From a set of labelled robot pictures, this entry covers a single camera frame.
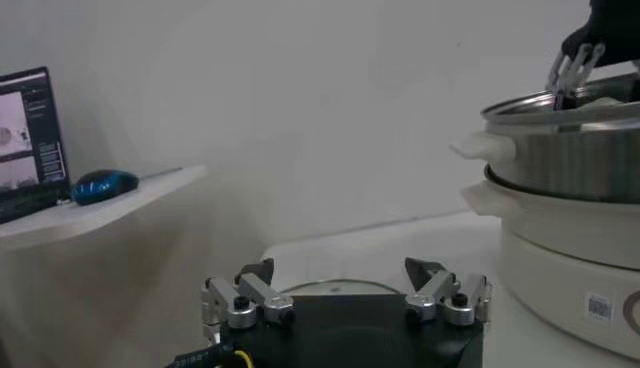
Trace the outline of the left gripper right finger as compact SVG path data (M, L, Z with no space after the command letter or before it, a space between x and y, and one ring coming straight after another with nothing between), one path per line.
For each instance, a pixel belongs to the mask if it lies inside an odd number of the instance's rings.
M405 296L405 318L412 326L442 316L452 326L471 326L490 320L492 285L482 274L461 281L438 262L405 259L405 270L414 288Z

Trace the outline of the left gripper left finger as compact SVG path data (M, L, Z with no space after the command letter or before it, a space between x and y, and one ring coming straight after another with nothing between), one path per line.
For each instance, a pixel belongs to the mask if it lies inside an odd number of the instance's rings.
M262 320L290 326L295 320L294 299L271 287L274 271L275 261L266 258L243 266L232 282L207 278L201 290L203 325L249 329Z

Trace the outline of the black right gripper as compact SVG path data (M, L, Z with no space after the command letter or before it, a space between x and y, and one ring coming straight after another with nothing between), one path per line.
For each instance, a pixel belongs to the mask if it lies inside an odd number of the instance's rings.
M577 106L577 91L594 68L639 59L639 0L590 0L586 23L572 32L548 73L553 109Z

